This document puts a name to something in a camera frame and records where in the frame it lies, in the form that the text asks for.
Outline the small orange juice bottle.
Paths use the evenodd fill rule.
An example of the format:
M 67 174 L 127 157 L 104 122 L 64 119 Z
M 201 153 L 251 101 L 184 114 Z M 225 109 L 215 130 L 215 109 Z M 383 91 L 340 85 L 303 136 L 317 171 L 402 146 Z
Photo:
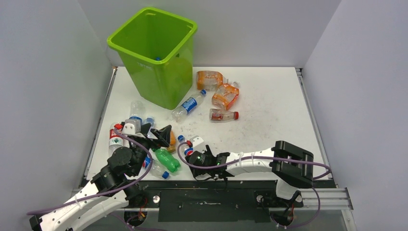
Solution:
M 167 147 L 167 150 L 170 153 L 173 153 L 176 151 L 176 137 L 173 131 L 170 132 L 170 143 L 169 143 L 169 147 Z

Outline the crushed orange label bottle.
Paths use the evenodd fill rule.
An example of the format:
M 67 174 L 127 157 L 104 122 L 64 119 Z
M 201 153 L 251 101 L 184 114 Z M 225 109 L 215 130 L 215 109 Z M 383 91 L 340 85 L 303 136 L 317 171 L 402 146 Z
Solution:
M 240 94 L 239 83 L 224 83 L 218 87 L 212 97 L 212 105 L 229 110 L 237 101 Z

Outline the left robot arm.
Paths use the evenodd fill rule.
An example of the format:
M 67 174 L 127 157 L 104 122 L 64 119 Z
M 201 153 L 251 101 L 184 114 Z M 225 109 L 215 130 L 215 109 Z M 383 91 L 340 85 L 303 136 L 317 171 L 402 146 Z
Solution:
M 139 186 L 153 169 L 151 151 L 169 147 L 171 125 L 154 129 L 150 124 L 137 125 L 136 131 L 126 133 L 127 120 L 113 128 L 112 133 L 127 140 L 107 159 L 87 184 L 62 205 L 31 211 L 29 222 L 34 231 L 81 231 L 109 213 L 127 206 L 138 207 L 143 202 L 143 190 Z

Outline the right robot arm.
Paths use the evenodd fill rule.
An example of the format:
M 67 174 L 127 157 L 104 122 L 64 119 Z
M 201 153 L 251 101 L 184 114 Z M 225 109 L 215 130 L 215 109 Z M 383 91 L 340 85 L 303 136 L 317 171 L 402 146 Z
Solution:
M 286 141 L 277 141 L 271 148 L 251 152 L 224 152 L 213 155 L 209 146 L 203 152 L 192 148 L 185 152 L 193 177 L 209 175 L 213 179 L 226 179 L 244 173 L 273 173 L 278 177 L 272 200 L 284 206 L 298 189 L 313 186 L 314 155 Z

